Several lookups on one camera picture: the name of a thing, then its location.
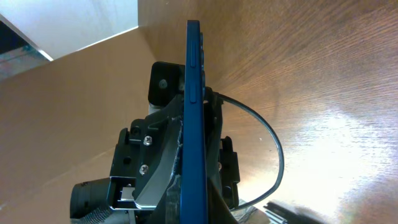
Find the blue Galaxy smartphone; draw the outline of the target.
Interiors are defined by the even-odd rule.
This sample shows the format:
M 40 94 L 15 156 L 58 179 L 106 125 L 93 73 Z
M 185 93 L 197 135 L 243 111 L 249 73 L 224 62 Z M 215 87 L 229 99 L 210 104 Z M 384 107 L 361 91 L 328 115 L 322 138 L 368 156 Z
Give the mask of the blue Galaxy smartphone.
M 180 223 L 208 223 L 200 22 L 187 21 Z

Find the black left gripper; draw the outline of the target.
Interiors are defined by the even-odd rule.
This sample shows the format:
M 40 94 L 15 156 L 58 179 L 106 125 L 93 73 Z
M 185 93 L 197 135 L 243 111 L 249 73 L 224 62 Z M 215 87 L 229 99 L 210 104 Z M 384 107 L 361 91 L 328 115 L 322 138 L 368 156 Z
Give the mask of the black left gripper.
M 224 99 L 205 89 L 205 148 L 208 222 L 236 224 L 238 155 L 221 137 Z M 183 96 L 123 129 L 109 175 L 108 204 L 134 212 L 137 223 L 180 223 L 183 151 Z

